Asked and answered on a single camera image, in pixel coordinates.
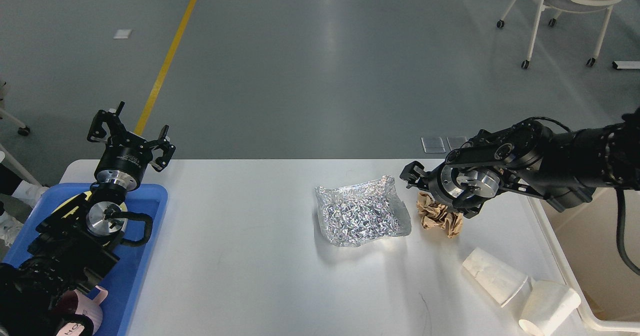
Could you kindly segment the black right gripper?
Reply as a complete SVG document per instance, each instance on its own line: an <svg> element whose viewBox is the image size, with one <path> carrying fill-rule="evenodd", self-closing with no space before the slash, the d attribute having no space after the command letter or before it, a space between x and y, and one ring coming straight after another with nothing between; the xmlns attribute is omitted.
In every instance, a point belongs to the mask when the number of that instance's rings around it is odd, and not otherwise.
<svg viewBox="0 0 640 336"><path fill-rule="evenodd" d="M499 175L487 168L440 165L430 172L418 161L405 165L400 179L407 189L429 192L438 203L461 213L466 219L478 215L483 204L496 197L501 185Z"/></svg>

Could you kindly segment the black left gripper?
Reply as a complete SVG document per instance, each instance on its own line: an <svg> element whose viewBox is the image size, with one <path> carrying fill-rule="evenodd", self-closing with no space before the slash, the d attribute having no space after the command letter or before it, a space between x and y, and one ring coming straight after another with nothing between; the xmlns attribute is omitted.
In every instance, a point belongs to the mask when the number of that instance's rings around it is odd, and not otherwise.
<svg viewBox="0 0 640 336"><path fill-rule="evenodd" d="M87 132L87 141L105 144L105 151L98 162L94 178L98 183L114 183L126 189L137 190L142 184L147 165L162 172L176 151L170 142L169 125L164 125L155 140L144 141L139 147L125 147L130 136L121 121L125 106L120 101L115 109L98 110Z"/></svg>

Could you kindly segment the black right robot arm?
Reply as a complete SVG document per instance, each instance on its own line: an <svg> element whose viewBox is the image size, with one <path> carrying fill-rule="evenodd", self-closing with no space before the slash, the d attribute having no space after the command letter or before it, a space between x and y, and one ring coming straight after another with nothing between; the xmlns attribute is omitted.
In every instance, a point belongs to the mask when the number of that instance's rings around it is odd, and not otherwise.
<svg viewBox="0 0 640 336"><path fill-rule="evenodd" d="M597 188L614 188L615 246L622 262L638 273L626 252L624 191L639 190L639 112L603 128L564 127L558 134L544 126L545 119L530 117L493 133L482 129L434 170L414 161L400 179L467 219L506 192L544 200L562 212L591 202Z"/></svg>

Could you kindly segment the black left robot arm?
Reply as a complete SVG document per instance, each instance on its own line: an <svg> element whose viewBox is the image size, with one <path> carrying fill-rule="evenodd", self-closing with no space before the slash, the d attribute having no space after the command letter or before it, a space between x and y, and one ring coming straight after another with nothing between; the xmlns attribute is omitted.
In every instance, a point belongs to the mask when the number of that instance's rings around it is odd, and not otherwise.
<svg viewBox="0 0 640 336"><path fill-rule="evenodd" d="M169 125L153 140L130 132L120 118L124 105L99 110L87 132L87 141L105 144L94 183L35 227L28 259L17 267L1 264L2 333L56 335L76 326L80 335L91 335L96 323L89 316L57 311L64 294L90 292L119 262L117 247L142 247L152 239L153 217L122 205L142 185L147 167L162 172L176 147Z"/></svg>

